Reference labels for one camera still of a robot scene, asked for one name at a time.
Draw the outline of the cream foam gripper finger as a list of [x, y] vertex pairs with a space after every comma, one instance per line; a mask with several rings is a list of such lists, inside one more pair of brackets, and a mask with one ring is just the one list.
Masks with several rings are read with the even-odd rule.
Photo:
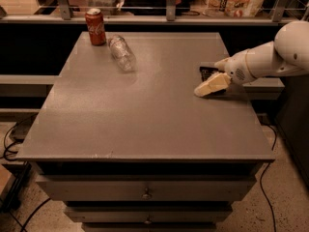
[[230, 58], [227, 57], [214, 63], [214, 66], [219, 70], [228, 70], [230, 66]]
[[208, 94], [224, 90], [231, 84], [231, 77], [224, 72], [213, 73], [206, 81], [199, 84], [194, 89], [197, 97], [203, 97]]

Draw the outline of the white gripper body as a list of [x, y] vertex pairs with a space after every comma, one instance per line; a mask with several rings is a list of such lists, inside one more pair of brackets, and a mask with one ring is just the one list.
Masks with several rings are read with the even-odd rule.
[[228, 74], [232, 82], [237, 85], [249, 83], [256, 79], [248, 68], [247, 53], [248, 49], [229, 57], [225, 62], [225, 73]]

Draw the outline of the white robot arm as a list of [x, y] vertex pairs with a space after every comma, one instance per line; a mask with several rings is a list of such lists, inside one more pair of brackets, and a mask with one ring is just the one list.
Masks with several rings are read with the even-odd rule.
[[309, 22], [284, 25], [269, 43], [245, 49], [214, 64], [211, 75], [194, 95], [204, 97], [265, 76], [297, 76], [309, 73]]

